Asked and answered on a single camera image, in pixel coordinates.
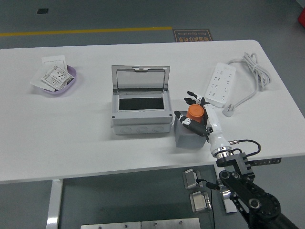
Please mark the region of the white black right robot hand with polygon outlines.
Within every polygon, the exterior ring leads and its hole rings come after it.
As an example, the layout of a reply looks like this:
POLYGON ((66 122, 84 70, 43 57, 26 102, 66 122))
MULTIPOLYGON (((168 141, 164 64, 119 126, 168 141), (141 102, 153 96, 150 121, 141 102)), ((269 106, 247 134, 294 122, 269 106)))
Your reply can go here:
POLYGON ((205 99, 193 92, 188 91, 188 95, 195 99, 185 98, 184 100, 188 105, 198 104, 204 110, 204 119, 201 123, 195 121, 183 115, 179 111, 175 111, 174 114, 179 122, 188 130, 193 133, 205 137, 210 143, 210 151, 213 157, 219 159, 232 155, 232 147, 230 143, 224 138, 222 128, 214 110, 214 106, 205 99))

